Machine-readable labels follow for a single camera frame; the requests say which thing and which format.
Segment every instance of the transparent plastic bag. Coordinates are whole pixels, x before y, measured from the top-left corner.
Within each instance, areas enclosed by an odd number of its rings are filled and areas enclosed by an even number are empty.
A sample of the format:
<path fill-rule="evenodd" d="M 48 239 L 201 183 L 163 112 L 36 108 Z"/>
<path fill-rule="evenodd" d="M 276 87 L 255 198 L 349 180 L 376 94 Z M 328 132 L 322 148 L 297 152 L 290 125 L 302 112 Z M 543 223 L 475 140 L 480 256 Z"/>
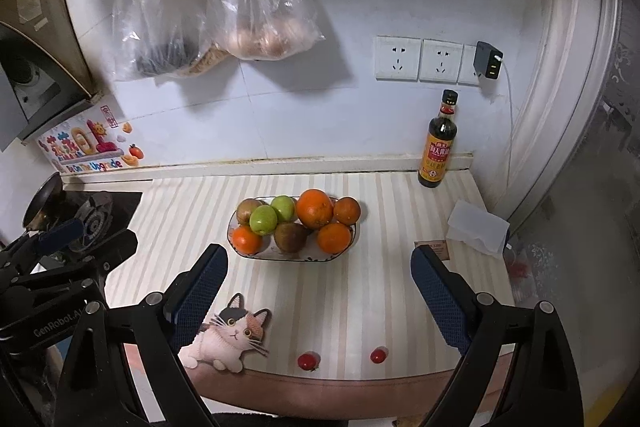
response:
<path fill-rule="evenodd" d="M 206 35 L 204 0 L 115 0 L 114 79 L 195 76 L 227 53 Z"/>
<path fill-rule="evenodd" d="M 207 27 L 220 49 L 244 60 L 282 60 L 324 39 L 309 0 L 209 0 Z"/>

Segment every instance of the black power adapter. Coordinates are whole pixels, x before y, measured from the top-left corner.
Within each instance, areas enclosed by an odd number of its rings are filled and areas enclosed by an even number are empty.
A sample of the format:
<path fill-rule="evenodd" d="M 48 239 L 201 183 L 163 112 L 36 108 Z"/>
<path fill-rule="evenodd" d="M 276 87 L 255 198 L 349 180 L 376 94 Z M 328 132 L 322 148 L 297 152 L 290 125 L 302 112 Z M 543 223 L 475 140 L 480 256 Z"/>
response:
<path fill-rule="evenodd" d="M 491 80 L 497 79 L 502 65 L 502 56 L 502 52 L 491 44 L 478 42 L 474 57 L 474 69 L 478 76 L 483 75 Z"/>

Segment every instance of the small brown card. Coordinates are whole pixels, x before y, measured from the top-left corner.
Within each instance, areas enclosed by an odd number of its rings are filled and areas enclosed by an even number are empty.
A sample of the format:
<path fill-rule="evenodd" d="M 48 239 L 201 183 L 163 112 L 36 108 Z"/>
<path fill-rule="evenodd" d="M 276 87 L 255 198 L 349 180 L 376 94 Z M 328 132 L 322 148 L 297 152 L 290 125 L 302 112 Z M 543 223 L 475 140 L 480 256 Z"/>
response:
<path fill-rule="evenodd" d="M 449 249 L 447 248 L 447 241 L 441 239 L 439 241 L 415 241 L 415 248 L 420 247 L 421 245 L 427 245 L 431 247 L 431 250 L 435 252 L 438 256 L 438 259 L 441 261 L 449 260 Z"/>

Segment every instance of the striped tablecloth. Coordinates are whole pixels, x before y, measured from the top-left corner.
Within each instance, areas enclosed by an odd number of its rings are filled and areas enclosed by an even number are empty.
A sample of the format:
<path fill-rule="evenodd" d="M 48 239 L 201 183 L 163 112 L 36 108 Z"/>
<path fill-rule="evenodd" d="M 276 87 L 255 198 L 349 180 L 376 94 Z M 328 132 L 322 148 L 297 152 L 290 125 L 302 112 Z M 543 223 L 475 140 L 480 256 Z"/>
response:
<path fill-rule="evenodd" d="M 359 237 L 330 263 L 256 261 L 235 254 L 226 238 L 239 201 L 255 196 L 298 195 L 320 188 L 351 196 L 363 208 Z M 229 270 L 210 313 L 236 292 L 250 311 L 268 308 L 273 318 L 265 344 L 268 358 L 247 353 L 248 369 L 290 377 L 374 380 L 428 375 L 452 369 L 459 355 L 446 346 L 410 273 L 415 241 L 443 239 L 458 200 L 484 208 L 469 171 L 451 171 L 435 189 L 414 172 L 214 176 L 156 180 L 143 193 L 130 229 L 138 251 L 108 278 L 111 307 L 137 303 L 164 291 L 193 266 L 209 243 L 229 256 Z M 463 243 L 448 241 L 452 270 L 476 291 L 512 305 L 504 263 Z M 380 365 L 369 360 L 378 346 L 389 349 Z M 296 359 L 321 355 L 319 370 L 305 373 Z"/>

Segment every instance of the cat-shaped coaster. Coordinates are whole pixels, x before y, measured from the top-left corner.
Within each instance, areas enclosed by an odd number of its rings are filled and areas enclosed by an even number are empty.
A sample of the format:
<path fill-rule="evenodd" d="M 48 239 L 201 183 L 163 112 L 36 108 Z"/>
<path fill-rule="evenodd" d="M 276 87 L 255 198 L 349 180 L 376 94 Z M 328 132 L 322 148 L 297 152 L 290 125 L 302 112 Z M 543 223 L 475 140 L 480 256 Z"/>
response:
<path fill-rule="evenodd" d="M 198 362 L 210 363 L 219 371 L 228 369 L 240 373 L 241 355 L 255 349 L 263 356 L 269 351 L 262 346 L 264 327 L 271 317 L 268 309 L 252 314 L 244 309 L 244 298 L 237 293 L 219 314 L 213 315 L 189 346 L 184 346 L 178 357 L 184 367 L 194 369 Z"/>

